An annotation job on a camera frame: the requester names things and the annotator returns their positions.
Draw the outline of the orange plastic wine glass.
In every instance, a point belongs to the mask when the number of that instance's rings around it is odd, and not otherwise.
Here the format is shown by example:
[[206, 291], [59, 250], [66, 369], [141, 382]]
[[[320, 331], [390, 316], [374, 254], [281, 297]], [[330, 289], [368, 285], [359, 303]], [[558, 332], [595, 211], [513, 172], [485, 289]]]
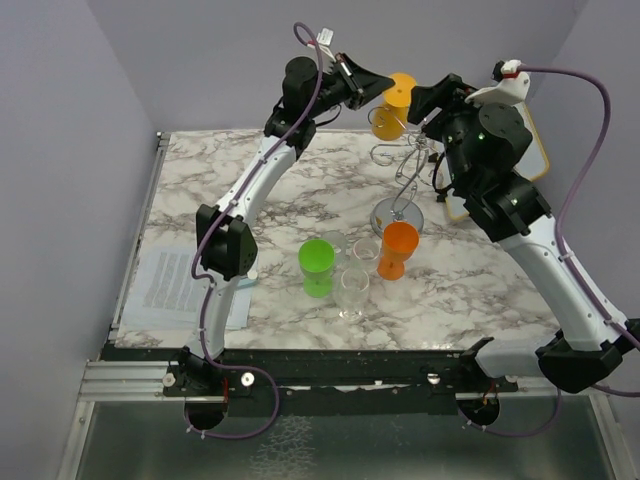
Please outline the orange plastic wine glass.
[[405, 262], [419, 245], [420, 236], [407, 222], [390, 223], [383, 231], [381, 257], [377, 273], [388, 281], [399, 280], [405, 273]]

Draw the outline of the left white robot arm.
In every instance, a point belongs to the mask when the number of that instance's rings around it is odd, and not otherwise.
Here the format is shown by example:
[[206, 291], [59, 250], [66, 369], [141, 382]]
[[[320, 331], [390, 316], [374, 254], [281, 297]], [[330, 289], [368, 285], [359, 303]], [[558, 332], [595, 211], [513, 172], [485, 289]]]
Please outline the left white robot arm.
[[254, 158], [214, 205], [196, 212], [197, 249], [191, 276], [205, 284], [196, 338], [184, 350], [192, 363], [186, 382], [206, 395], [220, 385], [214, 364], [224, 350], [227, 318], [239, 280], [254, 265], [258, 247], [251, 226], [269, 193], [300, 158], [316, 133], [316, 118], [335, 106], [358, 110], [394, 87], [389, 76], [373, 73], [344, 53], [328, 69], [305, 56], [285, 67], [282, 94], [264, 127]]

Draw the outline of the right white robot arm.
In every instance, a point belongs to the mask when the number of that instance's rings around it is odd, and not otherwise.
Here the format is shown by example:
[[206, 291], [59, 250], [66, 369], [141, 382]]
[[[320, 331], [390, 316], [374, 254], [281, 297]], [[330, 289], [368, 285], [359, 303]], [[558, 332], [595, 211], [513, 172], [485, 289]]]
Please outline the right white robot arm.
[[608, 301], [569, 249], [560, 216], [515, 169], [533, 141], [517, 109], [529, 84], [518, 66], [481, 89], [450, 74], [412, 89], [408, 120], [442, 142], [453, 194], [522, 268], [560, 326], [551, 337], [482, 342], [460, 365], [461, 383], [481, 391], [503, 376], [542, 376], [579, 393], [608, 377], [638, 347], [639, 322]]

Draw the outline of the yellow plastic wine glass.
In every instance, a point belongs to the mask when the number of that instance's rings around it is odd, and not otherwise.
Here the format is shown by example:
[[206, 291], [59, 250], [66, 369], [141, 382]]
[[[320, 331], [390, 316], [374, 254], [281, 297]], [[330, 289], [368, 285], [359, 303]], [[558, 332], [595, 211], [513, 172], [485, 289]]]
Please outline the yellow plastic wine glass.
[[371, 131], [382, 141], [399, 139], [407, 130], [411, 91], [417, 85], [414, 77], [403, 72], [392, 74], [391, 79], [394, 85], [383, 93], [382, 103], [369, 114]]

